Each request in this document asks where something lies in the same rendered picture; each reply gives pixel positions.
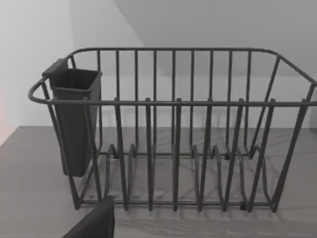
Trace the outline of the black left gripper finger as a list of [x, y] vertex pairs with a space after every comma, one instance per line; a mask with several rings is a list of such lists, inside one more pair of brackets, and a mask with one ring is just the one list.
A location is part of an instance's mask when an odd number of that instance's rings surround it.
[[114, 238], [114, 201], [107, 197], [61, 238]]

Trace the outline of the dark grey cutlery holder cup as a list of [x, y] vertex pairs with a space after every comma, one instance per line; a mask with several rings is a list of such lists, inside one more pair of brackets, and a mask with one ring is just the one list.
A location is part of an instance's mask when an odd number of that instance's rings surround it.
[[[64, 59], [58, 59], [43, 74], [49, 78], [53, 98], [98, 100], [102, 73], [96, 70], [71, 69]], [[82, 105], [59, 105], [60, 122], [64, 129], [65, 150], [70, 162], [70, 174], [83, 177], [90, 163], [85, 110]]]

